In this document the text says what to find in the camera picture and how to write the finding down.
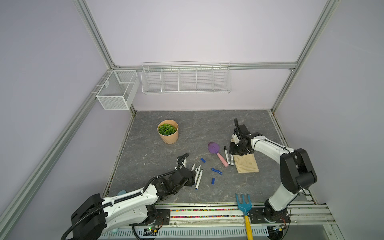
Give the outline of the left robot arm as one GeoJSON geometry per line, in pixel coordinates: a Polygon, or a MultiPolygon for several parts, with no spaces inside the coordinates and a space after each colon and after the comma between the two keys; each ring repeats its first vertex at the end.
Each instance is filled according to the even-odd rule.
{"type": "Polygon", "coordinates": [[[90,196],[71,215],[71,226],[63,233],[74,240],[97,240],[102,234],[127,225],[150,224],[157,217],[155,204],[195,184],[195,173],[184,166],[152,177],[144,187],[114,197],[90,196]]]}

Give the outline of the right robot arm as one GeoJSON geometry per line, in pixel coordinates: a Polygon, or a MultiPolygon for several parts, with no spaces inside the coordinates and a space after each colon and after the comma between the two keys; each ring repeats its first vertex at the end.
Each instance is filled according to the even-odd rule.
{"type": "Polygon", "coordinates": [[[260,152],[280,165],[281,184],[265,202],[264,216],[266,218],[272,219],[284,214],[297,195],[303,193],[318,180],[306,150],[285,147],[258,132],[252,134],[245,125],[239,125],[238,119],[235,119],[230,153],[245,156],[254,152],[260,152]]]}

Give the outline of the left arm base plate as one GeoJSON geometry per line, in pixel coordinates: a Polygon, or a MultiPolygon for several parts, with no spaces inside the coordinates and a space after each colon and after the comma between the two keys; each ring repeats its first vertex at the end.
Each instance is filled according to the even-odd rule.
{"type": "Polygon", "coordinates": [[[155,211],[150,212],[150,215],[147,218],[135,226],[168,226],[171,220],[171,210],[170,209],[156,209],[155,211]]]}

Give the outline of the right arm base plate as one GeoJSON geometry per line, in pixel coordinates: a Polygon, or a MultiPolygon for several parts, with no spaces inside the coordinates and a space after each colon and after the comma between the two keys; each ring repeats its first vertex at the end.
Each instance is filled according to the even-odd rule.
{"type": "Polygon", "coordinates": [[[291,217],[288,208],[282,211],[274,211],[265,207],[254,207],[248,213],[252,224],[288,224],[291,217]]]}

